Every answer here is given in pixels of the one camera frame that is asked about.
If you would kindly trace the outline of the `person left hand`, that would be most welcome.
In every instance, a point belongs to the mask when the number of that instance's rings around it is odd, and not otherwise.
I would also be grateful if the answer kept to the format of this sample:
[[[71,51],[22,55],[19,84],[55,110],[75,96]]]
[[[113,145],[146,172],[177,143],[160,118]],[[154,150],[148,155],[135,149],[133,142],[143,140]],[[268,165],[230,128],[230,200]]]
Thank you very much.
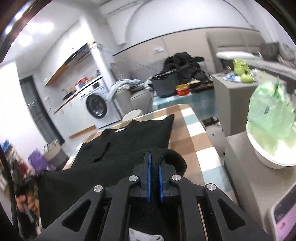
[[[16,205],[17,205],[18,210],[21,213],[25,213],[25,209],[23,207],[23,204],[25,204],[30,211],[35,212],[38,210],[38,207],[36,206],[36,203],[35,203],[35,198],[31,195],[29,195],[29,196],[20,195],[20,196],[16,197]]]

